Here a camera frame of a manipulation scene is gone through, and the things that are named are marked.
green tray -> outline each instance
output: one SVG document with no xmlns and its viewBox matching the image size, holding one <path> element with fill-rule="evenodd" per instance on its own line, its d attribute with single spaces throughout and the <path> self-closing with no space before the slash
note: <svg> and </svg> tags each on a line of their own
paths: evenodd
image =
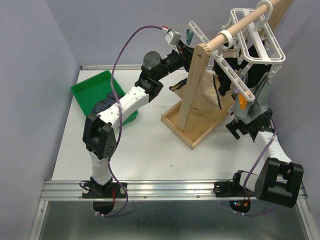
<svg viewBox="0 0 320 240">
<path fill-rule="evenodd" d="M 85 116 L 88 116 L 89 113 L 91 113 L 92 108 L 98 101 L 105 99 L 107 93 L 112 92 L 110 79 L 110 71 L 104 71 L 71 87 L 71 92 L 73 93 Z M 113 78 L 113 85 L 115 91 L 121 97 L 123 97 L 125 92 L 117 83 L 115 78 Z M 134 120 L 137 115 L 138 111 L 135 111 L 123 122 L 123 124 L 127 124 Z"/>
</svg>

white table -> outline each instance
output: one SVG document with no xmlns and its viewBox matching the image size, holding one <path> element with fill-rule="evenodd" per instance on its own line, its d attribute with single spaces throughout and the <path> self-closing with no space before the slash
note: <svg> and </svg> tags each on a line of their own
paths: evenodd
<svg viewBox="0 0 320 240">
<path fill-rule="evenodd" d="M 82 70 L 77 83 L 103 71 Z M 127 92 L 140 70 L 117 70 L 115 79 Z M 121 142 L 111 160 L 120 180 L 219 180 L 231 179 L 238 170 L 249 171 L 260 152 L 249 135 L 236 140 L 225 125 L 229 116 L 195 150 L 190 150 L 162 122 L 161 115 L 180 99 L 169 86 L 187 77 L 178 70 L 162 79 L 159 96 L 140 108 L 137 118 L 123 127 Z M 72 99 L 52 180 L 88 180 L 91 160 L 82 142 L 85 116 Z M 255 173 L 264 162 L 261 161 Z"/>
</svg>

white ring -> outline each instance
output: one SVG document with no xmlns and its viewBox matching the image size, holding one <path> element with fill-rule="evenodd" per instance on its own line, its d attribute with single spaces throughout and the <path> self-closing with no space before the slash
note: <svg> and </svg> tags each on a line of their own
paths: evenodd
<svg viewBox="0 0 320 240">
<path fill-rule="evenodd" d="M 265 17 L 265 19 L 263 21 L 261 21 L 260 24 L 265 24 L 266 22 L 269 21 L 272 11 L 274 10 L 274 6 L 272 5 L 272 3 L 268 0 L 261 0 L 260 2 L 258 2 L 258 4 L 256 5 L 255 9 L 257 9 L 258 7 L 260 7 L 262 4 L 266 4 L 268 6 L 268 12 L 267 15 Z"/>
<path fill-rule="evenodd" d="M 222 30 L 222 31 L 218 32 L 216 35 L 218 36 L 219 34 L 224 35 L 228 39 L 228 46 L 225 46 L 222 44 L 220 46 L 220 48 L 222 48 L 224 50 L 231 48 L 234 44 L 234 38 L 232 37 L 231 33 L 227 30 Z"/>
</svg>

wooden rod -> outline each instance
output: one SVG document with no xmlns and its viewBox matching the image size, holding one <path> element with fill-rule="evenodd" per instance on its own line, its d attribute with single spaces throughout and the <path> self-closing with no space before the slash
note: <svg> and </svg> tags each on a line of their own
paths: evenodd
<svg viewBox="0 0 320 240">
<path fill-rule="evenodd" d="M 270 3 L 272 3 L 273 6 L 277 5 L 282 0 L 269 0 Z M 262 4 L 258 8 L 256 8 L 253 12 L 251 12 L 249 15 L 242 18 L 240 21 L 238 21 L 236 24 L 232 25 L 227 29 L 227 31 L 232 35 L 236 35 L 238 32 L 245 29 L 249 24 L 260 18 L 263 14 L 265 14 L 268 11 L 268 6 L 266 4 Z M 217 49 L 220 45 L 226 43 L 228 39 L 223 35 L 219 34 L 214 39 L 212 39 L 210 42 L 208 42 L 206 45 L 209 47 L 210 51 L 214 51 Z"/>
</svg>

stainless steel panel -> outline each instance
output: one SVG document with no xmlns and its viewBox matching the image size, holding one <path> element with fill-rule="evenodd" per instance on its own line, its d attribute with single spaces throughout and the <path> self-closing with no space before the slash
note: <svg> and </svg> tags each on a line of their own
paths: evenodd
<svg viewBox="0 0 320 240">
<path fill-rule="evenodd" d="M 95 216 L 89 201 L 53 201 L 41 240 L 304 240 L 307 233 L 297 205 L 277 206 L 263 216 L 241 216 L 218 206 L 228 201 L 129 202 L 117 217 Z M 249 213 L 272 204 L 252 201 Z"/>
</svg>

